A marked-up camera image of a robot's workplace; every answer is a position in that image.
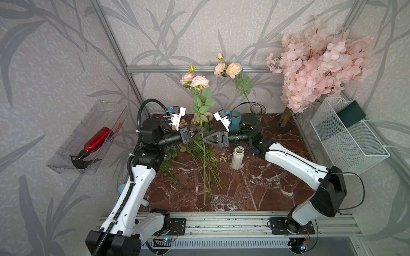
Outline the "cream peach rose stem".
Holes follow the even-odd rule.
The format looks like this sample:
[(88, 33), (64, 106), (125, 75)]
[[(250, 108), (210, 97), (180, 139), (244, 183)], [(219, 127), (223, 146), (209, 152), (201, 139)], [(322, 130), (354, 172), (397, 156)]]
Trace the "cream peach rose stem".
[(217, 59), (220, 61), (214, 68), (214, 75), (216, 77), (229, 77), (236, 85), (236, 89), (240, 91), (240, 95), (244, 96), (252, 105), (248, 96), (253, 88), (253, 83), (250, 77), (245, 77), (243, 74), (243, 68), (239, 63), (227, 64), (222, 52), (217, 54)]

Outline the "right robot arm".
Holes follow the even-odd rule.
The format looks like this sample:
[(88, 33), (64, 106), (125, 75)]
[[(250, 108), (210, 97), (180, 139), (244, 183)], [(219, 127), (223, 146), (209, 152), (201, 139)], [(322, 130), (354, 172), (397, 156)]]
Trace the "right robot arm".
[(260, 121), (255, 114), (242, 117), (242, 128), (230, 130), (230, 115), (221, 110), (213, 114), (225, 130), (218, 130), (203, 138), (206, 144), (228, 147), (230, 144), (247, 144), (252, 155), (275, 164), (305, 182), (315, 193), (303, 203), (295, 206), (287, 215), (283, 228), (298, 234), (304, 226), (318, 217), (336, 216), (347, 196), (345, 172), (336, 166), (325, 166), (309, 161), (282, 146), (273, 138), (262, 134)]

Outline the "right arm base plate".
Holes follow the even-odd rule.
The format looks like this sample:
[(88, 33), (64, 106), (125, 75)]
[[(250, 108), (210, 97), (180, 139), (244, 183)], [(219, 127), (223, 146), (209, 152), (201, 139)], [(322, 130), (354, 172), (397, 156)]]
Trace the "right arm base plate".
[(314, 235), (316, 233), (311, 221), (301, 226), (287, 218), (273, 217), (267, 221), (266, 225), (271, 229), (273, 235)]

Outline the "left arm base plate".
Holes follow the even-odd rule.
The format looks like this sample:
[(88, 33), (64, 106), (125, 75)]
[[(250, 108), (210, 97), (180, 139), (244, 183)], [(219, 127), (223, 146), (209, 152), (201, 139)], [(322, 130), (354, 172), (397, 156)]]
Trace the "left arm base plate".
[(181, 236), (185, 235), (186, 218), (171, 218), (168, 223), (159, 231), (161, 235)]

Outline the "pink white rose stem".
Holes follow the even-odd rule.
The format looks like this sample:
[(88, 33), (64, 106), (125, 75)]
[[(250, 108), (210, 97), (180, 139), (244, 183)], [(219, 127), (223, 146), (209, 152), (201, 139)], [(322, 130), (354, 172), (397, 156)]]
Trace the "pink white rose stem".
[[(198, 75), (195, 71), (195, 66), (191, 65), (189, 67), (189, 72), (181, 77), (180, 83), (183, 87), (189, 89), (193, 95), (193, 113), (197, 113), (197, 118), (203, 118), (202, 115), (209, 112), (210, 107), (215, 104), (215, 101), (211, 99), (209, 80), (204, 76)], [(205, 144), (202, 141), (203, 138), (204, 135), (202, 134), (201, 140), (195, 140), (191, 146), (194, 146), (195, 144)]]

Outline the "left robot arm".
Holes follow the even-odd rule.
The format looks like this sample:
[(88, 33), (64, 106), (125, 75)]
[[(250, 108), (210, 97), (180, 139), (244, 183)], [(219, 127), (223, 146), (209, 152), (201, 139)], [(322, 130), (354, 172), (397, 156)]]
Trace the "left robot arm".
[(168, 109), (156, 99), (145, 100), (137, 114), (137, 145), (127, 160), (129, 179), (111, 214), (98, 231), (90, 231), (85, 243), (93, 256), (137, 256), (143, 244), (155, 234), (171, 229), (167, 210), (152, 210), (137, 220), (144, 196), (165, 158), (165, 149), (188, 145), (204, 132), (191, 134), (193, 126), (181, 127), (185, 108)]

